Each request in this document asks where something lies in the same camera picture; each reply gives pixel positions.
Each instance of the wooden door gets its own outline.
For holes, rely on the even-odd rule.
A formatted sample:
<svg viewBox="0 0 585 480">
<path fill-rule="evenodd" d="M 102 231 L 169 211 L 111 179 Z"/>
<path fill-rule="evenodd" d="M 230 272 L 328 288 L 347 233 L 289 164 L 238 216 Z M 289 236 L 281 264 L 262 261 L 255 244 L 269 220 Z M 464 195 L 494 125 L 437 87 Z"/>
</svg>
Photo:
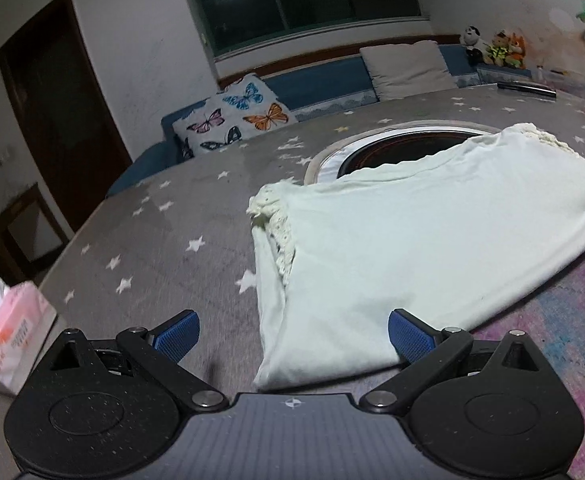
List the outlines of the wooden door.
<svg viewBox="0 0 585 480">
<path fill-rule="evenodd" d="M 74 230 L 130 166 L 86 53 L 72 0 L 54 0 L 0 48 L 21 131 Z"/>
</svg>

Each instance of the lace trim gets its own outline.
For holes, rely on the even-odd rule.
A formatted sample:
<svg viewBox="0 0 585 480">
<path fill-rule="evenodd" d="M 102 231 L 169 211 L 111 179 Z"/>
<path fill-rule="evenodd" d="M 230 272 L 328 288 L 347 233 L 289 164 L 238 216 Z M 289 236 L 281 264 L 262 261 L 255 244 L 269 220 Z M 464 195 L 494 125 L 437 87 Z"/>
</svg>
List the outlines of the lace trim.
<svg viewBox="0 0 585 480">
<path fill-rule="evenodd" d="M 257 216 L 268 218 L 266 233 L 271 235 L 277 243 L 278 251 L 275 263 L 279 275 L 282 277 L 282 283 L 286 286 L 295 258 L 295 244 L 290 231 L 287 208 L 274 186 L 268 184 L 251 197 L 246 212 L 253 218 Z"/>
<path fill-rule="evenodd" d="M 531 123 L 519 124 L 519 126 L 521 127 L 520 131 L 526 137 L 530 137 L 531 139 L 537 139 L 540 142 L 543 142 L 544 144 L 549 144 L 550 146 L 555 146 L 556 148 L 559 148 L 560 150 L 563 150 L 564 152 L 572 153 L 573 155 L 581 157 L 581 155 L 579 155 L 578 152 L 573 150 L 565 142 L 561 142 L 560 140 L 557 140 L 557 137 L 555 137 L 553 134 L 545 132 L 544 130 L 540 130 L 534 124 L 531 124 Z"/>
</svg>

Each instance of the colorful rug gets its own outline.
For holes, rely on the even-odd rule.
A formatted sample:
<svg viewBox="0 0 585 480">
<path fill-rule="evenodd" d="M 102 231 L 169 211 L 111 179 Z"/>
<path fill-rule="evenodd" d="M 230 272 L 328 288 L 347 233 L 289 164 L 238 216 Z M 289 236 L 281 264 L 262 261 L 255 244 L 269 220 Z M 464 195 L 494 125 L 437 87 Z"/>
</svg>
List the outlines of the colorful rug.
<svg viewBox="0 0 585 480">
<path fill-rule="evenodd" d="M 579 405 L 585 420 L 585 257 L 570 274 L 522 308 L 512 310 L 474 333 L 498 340 L 513 328 L 528 332 Z M 585 437 L 570 474 L 585 478 Z"/>
</svg>

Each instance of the blue gripper pad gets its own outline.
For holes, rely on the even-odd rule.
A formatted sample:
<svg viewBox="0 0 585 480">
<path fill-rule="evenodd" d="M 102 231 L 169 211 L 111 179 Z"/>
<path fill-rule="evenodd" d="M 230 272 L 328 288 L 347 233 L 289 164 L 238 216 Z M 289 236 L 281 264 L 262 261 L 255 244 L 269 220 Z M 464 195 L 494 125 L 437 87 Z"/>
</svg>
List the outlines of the blue gripper pad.
<svg viewBox="0 0 585 480">
<path fill-rule="evenodd" d="M 441 332 L 402 308 L 391 312 L 388 336 L 397 353 L 403 355 L 410 364 L 434 350 L 441 342 Z"/>
<path fill-rule="evenodd" d="M 150 344 L 175 363 L 180 362 L 199 341 L 199 316 L 186 310 L 150 332 Z"/>
</svg>

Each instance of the gray table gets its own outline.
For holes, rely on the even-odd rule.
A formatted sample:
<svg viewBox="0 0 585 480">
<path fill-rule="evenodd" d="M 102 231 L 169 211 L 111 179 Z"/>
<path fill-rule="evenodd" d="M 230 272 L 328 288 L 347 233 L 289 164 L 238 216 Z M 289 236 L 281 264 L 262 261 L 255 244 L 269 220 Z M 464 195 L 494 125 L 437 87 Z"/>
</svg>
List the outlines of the gray table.
<svg viewBox="0 0 585 480">
<path fill-rule="evenodd" d="M 413 120 L 497 128 L 534 122 L 585 156 L 584 110 L 585 102 L 566 94 L 548 102 L 483 86 L 374 104 L 233 144 L 106 200 L 68 245 L 42 291 L 64 322 L 88 338 L 153 327 L 194 309 L 202 333 L 182 365 L 232 398 L 253 390 L 262 358 L 245 211 L 264 184 L 285 178 L 301 183 L 308 159 L 332 142 Z M 345 391 L 359 398 L 393 373 L 303 391 Z"/>
</svg>

